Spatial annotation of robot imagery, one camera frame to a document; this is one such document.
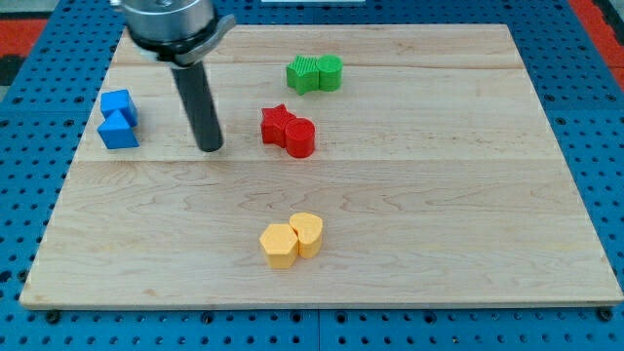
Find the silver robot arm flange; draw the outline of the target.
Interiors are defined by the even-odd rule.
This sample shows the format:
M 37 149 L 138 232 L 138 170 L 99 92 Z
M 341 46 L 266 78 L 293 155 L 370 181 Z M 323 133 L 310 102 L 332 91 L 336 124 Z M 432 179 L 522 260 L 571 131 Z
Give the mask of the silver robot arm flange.
M 204 59 L 233 29 L 233 15 L 220 15 L 212 0 L 111 0 L 125 19 L 140 54 L 185 69 Z

